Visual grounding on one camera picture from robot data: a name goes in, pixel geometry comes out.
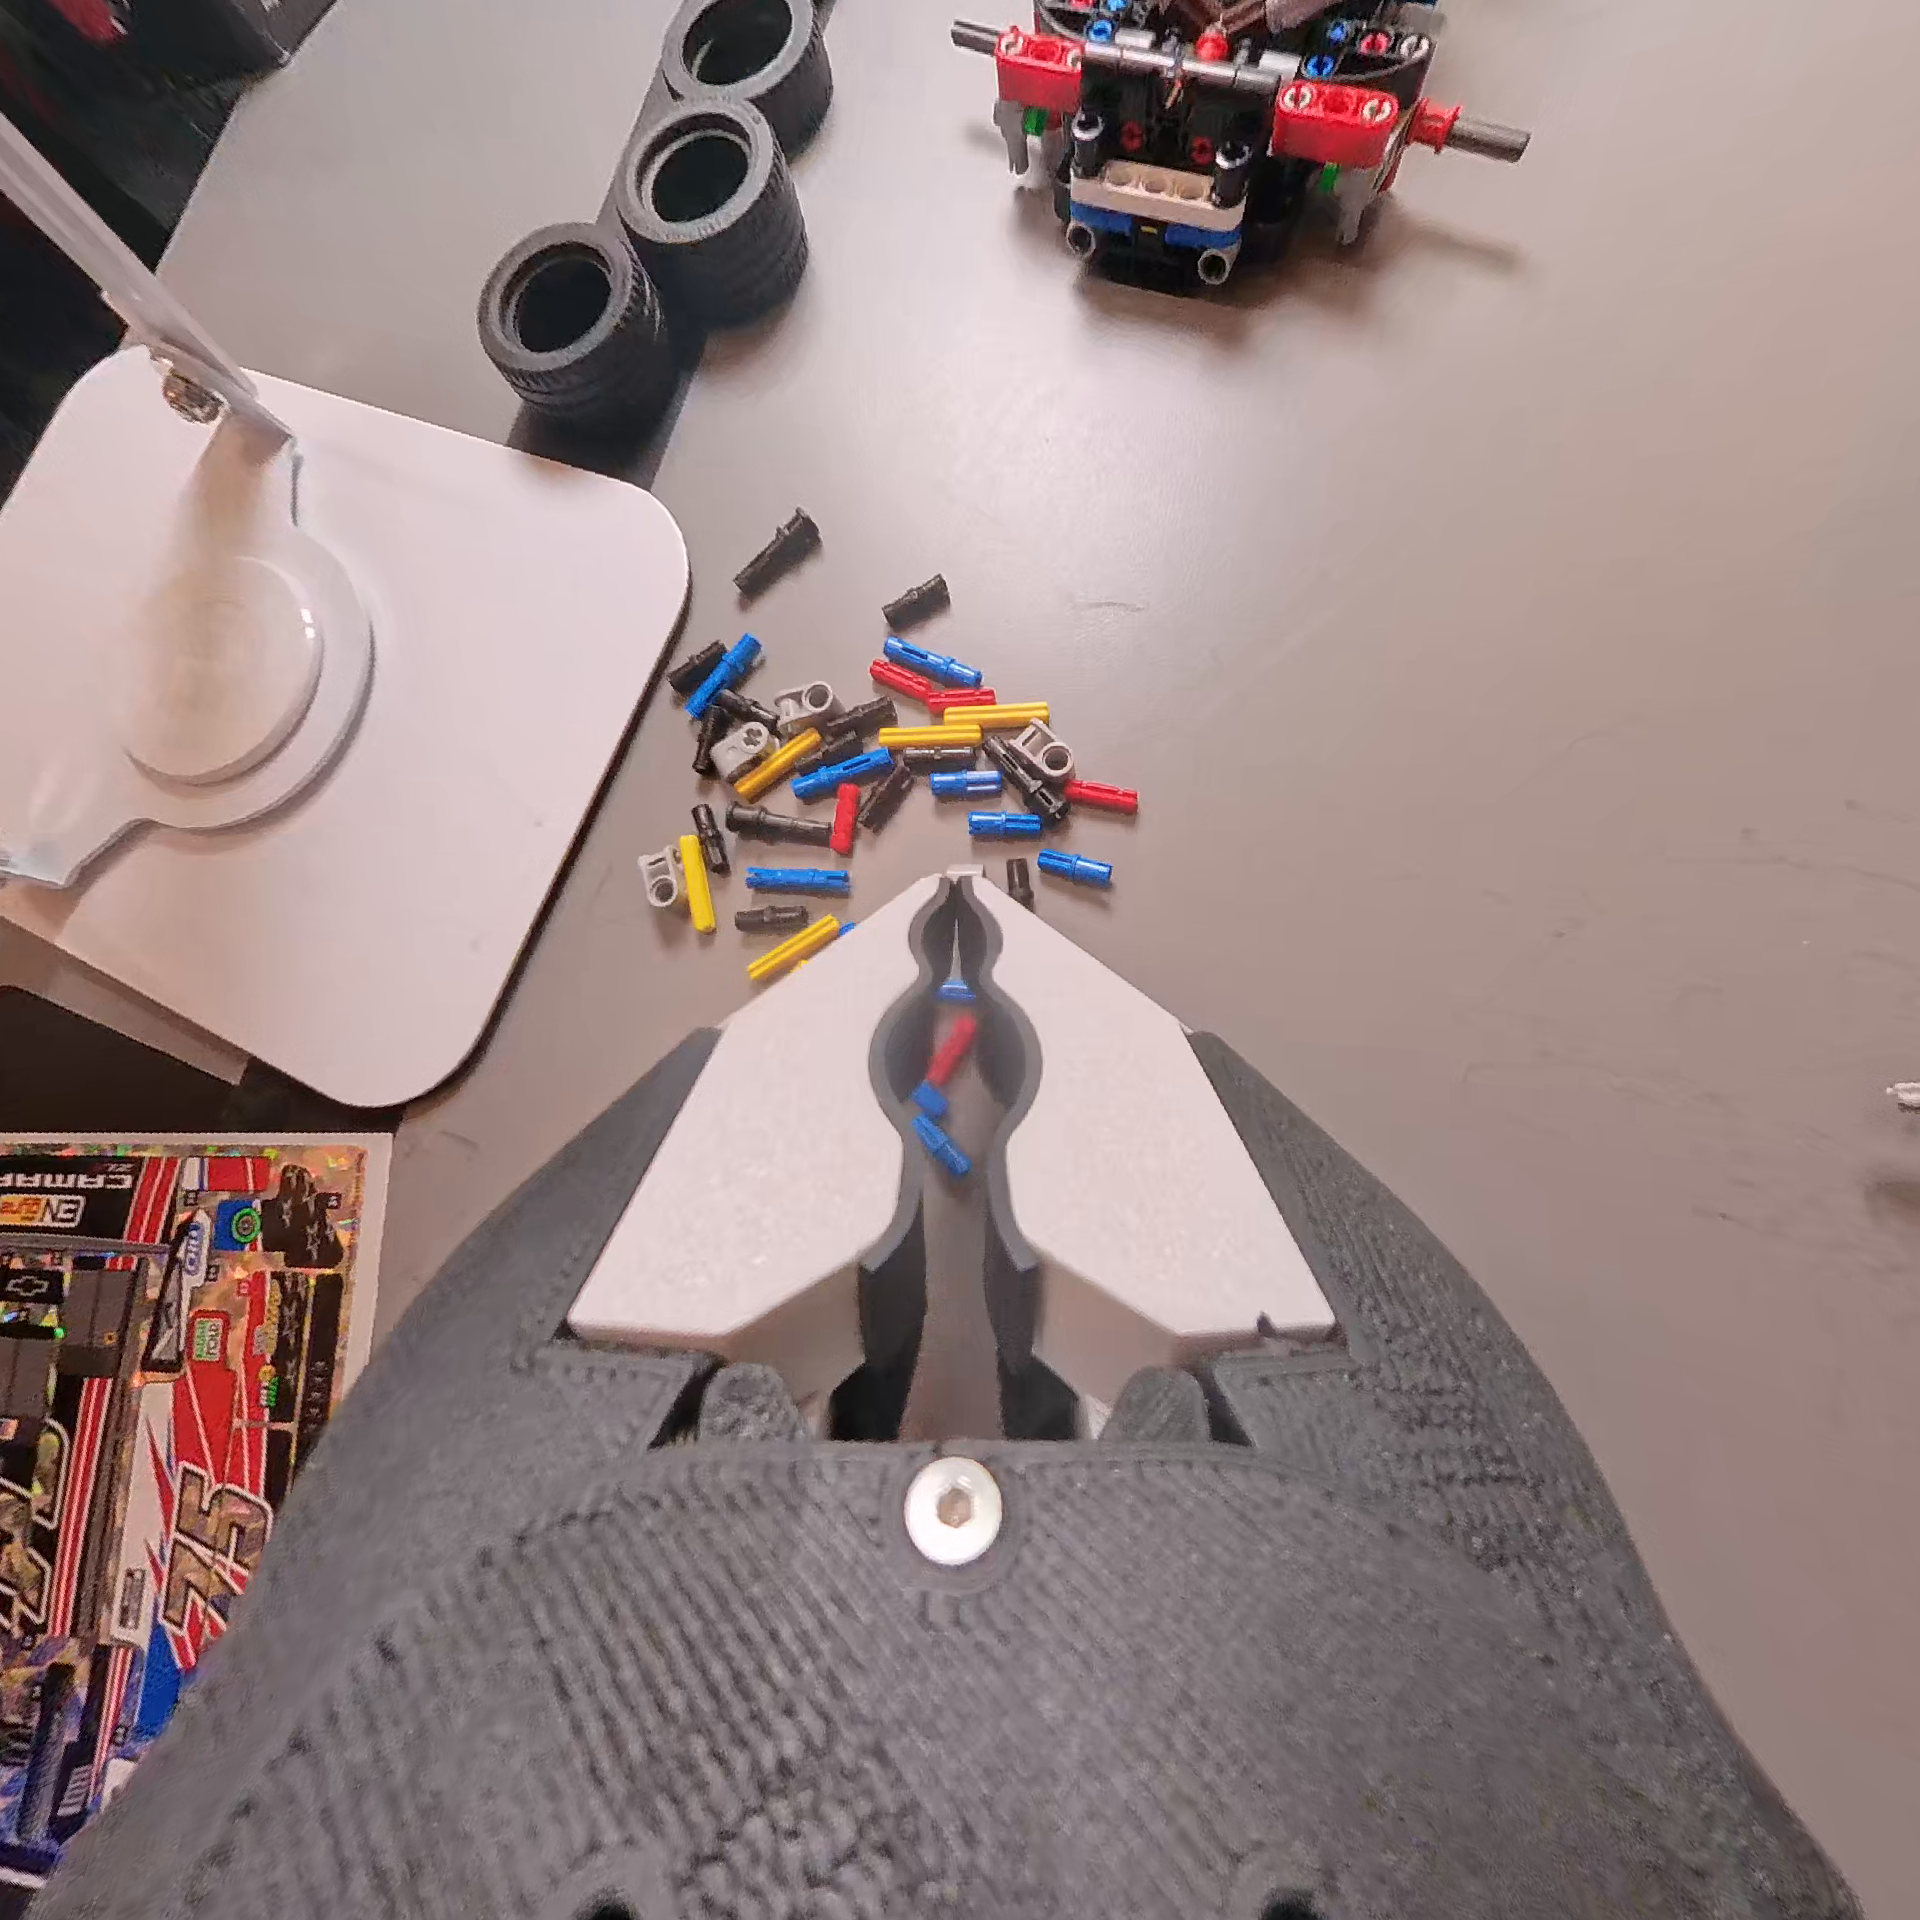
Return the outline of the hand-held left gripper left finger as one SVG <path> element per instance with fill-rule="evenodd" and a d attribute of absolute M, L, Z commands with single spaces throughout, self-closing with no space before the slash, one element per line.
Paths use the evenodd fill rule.
<path fill-rule="evenodd" d="M 935 1169 L 913 1094 L 953 939 L 953 880 L 918 878 L 714 1030 L 565 1311 L 578 1342 L 766 1366 L 832 1435 L 900 1435 Z"/>

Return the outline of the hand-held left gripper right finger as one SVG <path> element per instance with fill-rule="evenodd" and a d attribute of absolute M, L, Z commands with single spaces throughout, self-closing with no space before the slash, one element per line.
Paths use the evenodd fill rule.
<path fill-rule="evenodd" d="M 978 1166 L 1003 1432 L 1078 1438 L 1143 1369 L 1332 1337 L 1196 1034 L 981 875 L 953 878 L 953 958 L 995 1116 Z"/>

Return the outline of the pile of small lego pins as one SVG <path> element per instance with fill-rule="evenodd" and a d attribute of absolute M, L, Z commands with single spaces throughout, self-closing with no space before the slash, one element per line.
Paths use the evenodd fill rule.
<path fill-rule="evenodd" d="M 753 634 L 708 641 L 663 672 L 689 726 L 698 796 L 684 832 L 636 856 L 639 896 L 705 941 L 721 926 L 716 886 L 744 886 L 731 926 L 756 943 L 753 988 L 801 972 L 854 929 L 851 853 L 915 794 L 963 817 L 974 846 L 1034 847 L 1006 860 L 1020 905 L 1035 903 L 1035 874 L 1111 886 L 1107 860 L 1060 837 L 1083 812 L 1136 820 L 1140 794 L 1086 778 L 1047 701 L 1003 699 L 979 668 L 909 635 L 948 601 L 934 574 L 879 608 L 864 698 L 819 677 L 756 692 Z"/>

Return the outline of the black red lego chassis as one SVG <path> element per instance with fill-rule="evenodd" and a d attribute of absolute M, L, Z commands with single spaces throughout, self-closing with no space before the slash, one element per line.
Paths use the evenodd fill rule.
<path fill-rule="evenodd" d="M 1013 176 L 1092 272 L 1203 291 L 1301 227 L 1362 241 L 1411 151 L 1518 163 L 1530 131 L 1429 88 L 1442 4 L 1030 4 L 956 18 Z"/>

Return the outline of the white book stand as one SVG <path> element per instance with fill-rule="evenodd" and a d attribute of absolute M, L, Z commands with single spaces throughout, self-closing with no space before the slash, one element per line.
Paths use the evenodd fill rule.
<path fill-rule="evenodd" d="M 3 926 L 355 1108 L 479 1043 L 679 624 L 645 489 L 242 368 L 3 122 L 125 322 L 3 499 Z"/>

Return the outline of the colourful sticker sheet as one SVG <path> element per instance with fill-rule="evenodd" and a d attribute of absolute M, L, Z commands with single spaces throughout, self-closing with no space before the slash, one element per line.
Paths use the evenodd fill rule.
<path fill-rule="evenodd" d="M 1 1879 L 171 1720 L 372 1353 L 388 1133 L 3 1133 Z"/>

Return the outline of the black rubber tyre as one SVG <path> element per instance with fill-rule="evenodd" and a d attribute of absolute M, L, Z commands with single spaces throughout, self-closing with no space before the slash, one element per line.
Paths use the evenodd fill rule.
<path fill-rule="evenodd" d="M 684 2 L 660 55 L 676 102 L 750 105 L 793 155 L 832 103 L 832 66 L 812 2 Z"/>
<path fill-rule="evenodd" d="M 639 126 L 612 208 L 666 307 L 699 328 L 750 323 L 804 278 L 801 200 L 775 130 L 750 103 L 686 100 Z"/>
<path fill-rule="evenodd" d="M 475 335 L 516 400 L 516 447 L 628 462 L 677 420 L 689 362 L 618 225 L 562 221 L 511 241 L 479 289 Z"/>

